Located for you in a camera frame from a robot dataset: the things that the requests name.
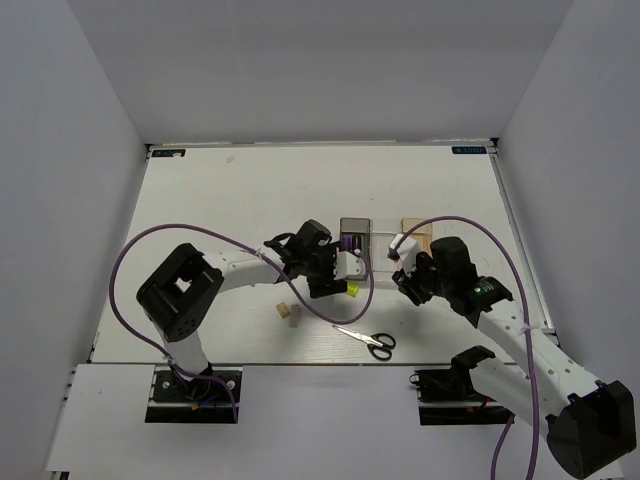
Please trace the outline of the yellow highlighter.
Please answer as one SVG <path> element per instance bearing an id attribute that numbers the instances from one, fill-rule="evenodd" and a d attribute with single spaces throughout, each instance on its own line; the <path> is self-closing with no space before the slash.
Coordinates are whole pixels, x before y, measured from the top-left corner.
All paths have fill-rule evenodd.
<path id="1" fill-rule="evenodd" d="M 355 297 L 358 294 L 359 291 L 359 287 L 356 284 L 353 283 L 348 283 L 347 284 L 347 291 L 346 293 L 351 296 L 351 297 Z"/>

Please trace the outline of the purple highlighter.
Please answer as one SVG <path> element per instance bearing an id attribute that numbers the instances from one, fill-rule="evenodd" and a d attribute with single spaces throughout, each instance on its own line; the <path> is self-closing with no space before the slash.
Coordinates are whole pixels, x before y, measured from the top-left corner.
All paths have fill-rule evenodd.
<path id="1" fill-rule="evenodd" d="M 362 234 L 349 233 L 341 236 L 340 248 L 355 255 L 360 255 L 365 250 L 365 239 Z"/>

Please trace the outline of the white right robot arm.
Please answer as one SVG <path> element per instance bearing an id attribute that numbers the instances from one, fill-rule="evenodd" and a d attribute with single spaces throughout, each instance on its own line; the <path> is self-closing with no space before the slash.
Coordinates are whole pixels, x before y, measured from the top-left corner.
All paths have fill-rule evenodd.
<path id="1" fill-rule="evenodd" d="M 525 321 L 512 293 L 497 279 L 478 274 L 465 243 L 446 237 L 423 251 L 397 236 L 401 269 L 393 280 L 419 306 L 434 297 L 490 338 L 518 365 L 474 346 L 451 360 L 442 391 L 499 402 L 536 429 L 556 462 L 585 479 L 637 447 L 634 399 L 619 381 L 604 383 L 578 365 L 541 330 Z"/>

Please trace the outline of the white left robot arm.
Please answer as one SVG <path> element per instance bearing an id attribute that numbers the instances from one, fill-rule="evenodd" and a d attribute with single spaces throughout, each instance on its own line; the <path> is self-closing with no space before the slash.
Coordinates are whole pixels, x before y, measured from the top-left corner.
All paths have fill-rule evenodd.
<path id="1" fill-rule="evenodd" d="M 181 244 L 138 290 L 138 304 L 161 334 L 170 358 L 181 368 L 176 384 L 188 398 L 202 398 L 211 387 L 198 328 L 218 294 L 277 284 L 286 275 L 291 280 L 304 277 L 310 297 L 318 299 L 346 292 L 347 279 L 364 272 L 362 260 L 343 251 L 329 230 L 315 220 L 306 221 L 295 234 L 284 233 L 266 241 L 264 246 L 275 256 L 253 255 L 247 249 L 206 256 L 190 243 Z"/>

